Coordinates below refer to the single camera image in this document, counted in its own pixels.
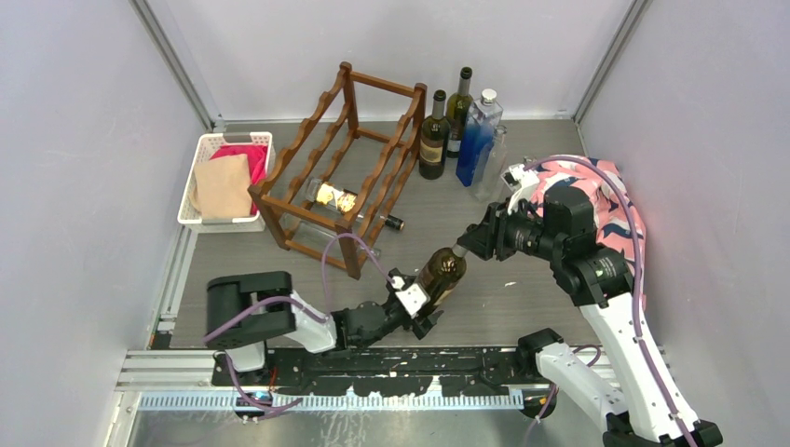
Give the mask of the dark green wine bottle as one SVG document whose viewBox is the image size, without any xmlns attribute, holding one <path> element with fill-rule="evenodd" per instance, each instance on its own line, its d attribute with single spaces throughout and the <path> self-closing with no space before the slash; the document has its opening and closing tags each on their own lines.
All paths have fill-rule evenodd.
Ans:
<svg viewBox="0 0 790 447">
<path fill-rule="evenodd" d="M 450 123 L 446 118 L 446 92 L 437 89 L 433 94 L 431 114 L 420 128 L 419 174 L 427 180 L 436 180 L 443 175 Z"/>
</svg>

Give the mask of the olive green wine bottle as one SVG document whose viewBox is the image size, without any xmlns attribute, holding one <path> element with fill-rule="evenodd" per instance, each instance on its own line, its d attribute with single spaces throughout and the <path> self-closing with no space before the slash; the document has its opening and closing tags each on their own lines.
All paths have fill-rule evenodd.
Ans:
<svg viewBox="0 0 790 447">
<path fill-rule="evenodd" d="M 473 71 L 469 66 L 462 67 L 459 73 L 457 91 L 449 98 L 446 115 L 450 123 L 447 144 L 447 157 L 458 158 L 461 139 L 467 120 L 467 112 L 473 102 L 470 95 L 470 81 Z"/>
</svg>

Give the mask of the brown wooden wine rack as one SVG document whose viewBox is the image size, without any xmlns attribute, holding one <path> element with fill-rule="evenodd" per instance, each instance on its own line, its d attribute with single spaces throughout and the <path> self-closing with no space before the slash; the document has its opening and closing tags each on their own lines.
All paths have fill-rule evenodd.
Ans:
<svg viewBox="0 0 790 447">
<path fill-rule="evenodd" d="M 358 85 L 407 99 L 408 108 L 393 131 L 377 131 L 360 121 Z M 314 112 L 301 121 L 293 141 L 278 151 L 265 178 L 248 189 L 277 245 L 360 278 L 362 267 L 371 258 L 360 251 L 361 246 L 374 246 L 385 226 L 384 215 L 394 208 L 416 166 L 427 99 L 428 88 L 423 83 L 407 87 L 358 72 L 349 62 L 342 62 L 333 85 L 321 93 Z M 349 189 L 358 198 L 345 213 L 327 210 L 305 197 L 312 178 Z M 287 225 L 286 217 L 314 224 L 331 237 L 339 236 L 339 255 L 333 257 L 299 242 L 296 225 Z"/>
</svg>

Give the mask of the clear tapered glass bottle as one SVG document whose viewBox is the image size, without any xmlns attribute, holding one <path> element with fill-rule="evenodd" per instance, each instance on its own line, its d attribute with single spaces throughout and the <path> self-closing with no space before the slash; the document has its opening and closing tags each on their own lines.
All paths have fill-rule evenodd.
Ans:
<svg viewBox="0 0 790 447">
<path fill-rule="evenodd" d="M 329 244 L 331 239 L 336 236 L 334 231 L 328 230 L 325 227 L 316 225 L 312 222 L 298 219 L 292 214 L 283 213 L 279 218 L 279 223 L 282 226 L 284 232 L 292 233 L 293 241 L 309 247 L 312 250 L 318 251 L 320 254 L 322 254 L 323 250 Z M 382 255 L 382 251 L 376 247 L 371 247 L 371 250 L 375 258 L 379 260 Z M 367 253 L 361 246 L 357 245 L 357 254 L 363 255 Z M 335 242 L 328 251 L 328 256 L 338 259 L 343 258 L 339 240 Z"/>
</svg>

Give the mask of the pink shark print cloth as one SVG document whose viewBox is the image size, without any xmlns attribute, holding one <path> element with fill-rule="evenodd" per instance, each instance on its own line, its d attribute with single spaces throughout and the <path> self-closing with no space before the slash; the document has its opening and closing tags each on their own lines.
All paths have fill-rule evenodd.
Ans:
<svg viewBox="0 0 790 447">
<path fill-rule="evenodd" d="M 530 203 L 538 215 L 543 214 L 545 193 L 556 184 L 576 187 L 587 195 L 593 206 L 596 241 L 624 256 L 636 280 L 640 305 L 645 306 L 647 230 L 617 166 L 584 156 L 551 156 L 533 170 L 539 185 Z"/>
</svg>

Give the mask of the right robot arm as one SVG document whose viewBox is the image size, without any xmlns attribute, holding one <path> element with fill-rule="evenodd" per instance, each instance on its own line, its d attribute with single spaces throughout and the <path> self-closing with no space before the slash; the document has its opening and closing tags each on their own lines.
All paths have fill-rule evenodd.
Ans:
<svg viewBox="0 0 790 447">
<path fill-rule="evenodd" d="M 517 369 L 528 382 L 559 386 L 598 426 L 606 446 L 718 446 L 718 426 L 700 419 L 677 389 L 633 298 L 634 279 L 624 255 L 597 243 L 594 207 L 573 186 L 555 185 L 543 213 L 519 201 L 492 203 L 457 243 L 482 260 L 516 252 L 549 263 L 597 335 L 618 380 L 612 386 L 550 328 L 518 341 Z"/>
</svg>

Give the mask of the dark wine bottle cream label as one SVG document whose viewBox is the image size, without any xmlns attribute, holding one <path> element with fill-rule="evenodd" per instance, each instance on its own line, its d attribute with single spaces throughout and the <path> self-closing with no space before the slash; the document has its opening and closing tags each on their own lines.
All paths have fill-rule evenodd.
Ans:
<svg viewBox="0 0 790 447">
<path fill-rule="evenodd" d="M 419 314 L 434 312 L 467 272 L 468 250 L 459 245 L 436 250 L 416 276 L 415 282 L 424 290 L 428 301 Z"/>
</svg>

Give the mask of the beige cloth in basket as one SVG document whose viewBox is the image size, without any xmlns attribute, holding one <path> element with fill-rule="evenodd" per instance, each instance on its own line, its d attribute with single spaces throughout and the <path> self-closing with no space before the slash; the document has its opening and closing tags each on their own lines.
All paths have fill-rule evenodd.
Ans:
<svg viewBox="0 0 790 447">
<path fill-rule="evenodd" d="M 193 169 L 193 204 L 202 219 L 244 218 L 251 214 L 249 161 L 245 154 L 221 156 Z"/>
</svg>

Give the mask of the clear slim glass bottle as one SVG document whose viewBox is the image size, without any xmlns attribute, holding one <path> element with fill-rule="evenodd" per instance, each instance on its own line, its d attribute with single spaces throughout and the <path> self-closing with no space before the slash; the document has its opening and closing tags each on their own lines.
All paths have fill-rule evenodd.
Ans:
<svg viewBox="0 0 790 447">
<path fill-rule="evenodd" d="M 472 191 L 478 201 L 490 202 L 500 195 L 503 187 L 501 175 L 507 166 L 508 148 L 505 143 L 507 133 L 506 126 L 497 125 L 493 140 L 480 155 Z"/>
</svg>

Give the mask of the white perforated plastic basket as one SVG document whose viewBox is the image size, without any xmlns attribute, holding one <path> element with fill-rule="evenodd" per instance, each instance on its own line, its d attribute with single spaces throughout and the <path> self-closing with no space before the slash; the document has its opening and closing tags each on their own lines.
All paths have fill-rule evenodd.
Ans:
<svg viewBox="0 0 790 447">
<path fill-rule="evenodd" d="M 248 188 L 266 178 L 276 150 L 268 131 L 207 133 L 197 142 L 178 223 L 198 233 L 260 232 Z"/>
</svg>

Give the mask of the blue clear square bottle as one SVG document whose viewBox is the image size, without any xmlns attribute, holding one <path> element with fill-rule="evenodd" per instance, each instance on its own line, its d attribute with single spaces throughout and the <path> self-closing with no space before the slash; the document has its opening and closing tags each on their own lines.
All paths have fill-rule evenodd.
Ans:
<svg viewBox="0 0 790 447">
<path fill-rule="evenodd" d="M 485 88 L 467 112 L 461 139 L 456 176 L 465 187 L 471 187 L 484 148 L 494 140 L 494 130 L 503 115 L 497 92 Z"/>
</svg>

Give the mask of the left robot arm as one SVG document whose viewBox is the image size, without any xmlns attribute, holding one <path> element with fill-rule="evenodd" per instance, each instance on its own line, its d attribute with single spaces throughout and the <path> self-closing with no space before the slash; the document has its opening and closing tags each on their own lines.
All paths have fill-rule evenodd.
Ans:
<svg viewBox="0 0 790 447">
<path fill-rule="evenodd" d="M 223 351 L 239 377 L 251 385 L 271 373 L 269 340 L 284 336 L 312 355 L 346 355 L 404 329 L 424 338 L 441 311 L 411 276 L 388 274 L 388 299 L 323 313 L 301 298 L 290 273 L 271 271 L 219 277 L 206 287 L 204 345 Z"/>
</svg>

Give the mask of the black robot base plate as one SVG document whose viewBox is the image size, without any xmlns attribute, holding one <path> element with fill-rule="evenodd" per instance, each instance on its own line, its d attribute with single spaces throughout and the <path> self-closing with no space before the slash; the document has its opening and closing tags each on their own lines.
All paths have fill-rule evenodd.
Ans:
<svg viewBox="0 0 790 447">
<path fill-rule="evenodd" d="M 265 366 L 240 372 L 242 387 L 274 387 L 287 396 L 421 396 L 437 380 L 444 397 L 499 396 L 517 386 L 546 385 L 511 347 L 372 347 L 350 355 L 267 350 Z"/>
</svg>

